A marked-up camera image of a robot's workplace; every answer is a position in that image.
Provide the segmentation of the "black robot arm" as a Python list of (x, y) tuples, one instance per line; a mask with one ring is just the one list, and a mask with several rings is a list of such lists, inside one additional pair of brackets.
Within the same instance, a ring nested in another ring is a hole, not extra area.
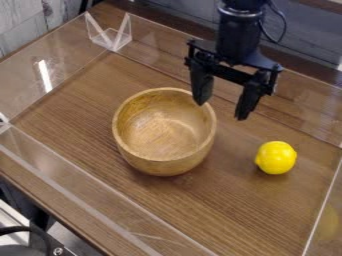
[[(278, 39), (265, 29), (266, 7), (283, 21)], [(287, 21), (273, 0), (221, 0), (218, 13), (217, 40), (191, 39), (187, 42), (185, 65), (190, 70), (193, 98), (199, 106), (211, 98), (215, 77), (243, 87), (235, 108), (235, 118), (242, 121), (261, 98), (273, 95), (283, 70), (282, 65), (259, 51), (261, 35), (278, 44), (287, 30)]]

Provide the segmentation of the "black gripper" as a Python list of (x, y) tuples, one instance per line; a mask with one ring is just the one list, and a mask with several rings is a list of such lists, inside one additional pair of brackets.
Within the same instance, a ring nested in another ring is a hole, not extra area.
[(185, 65), (190, 70), (193, 98), (202, 106), (213, 96), (214, 78), (219, 77), (243, 86), (237, 103), (235, 118), (243, 121), (254, 111), (261, 98), (271, 95), (283, 67), (255, 49), (241, 62), (231, 61), (215, 52), (215, 42), (203, 39), (187, 41)]

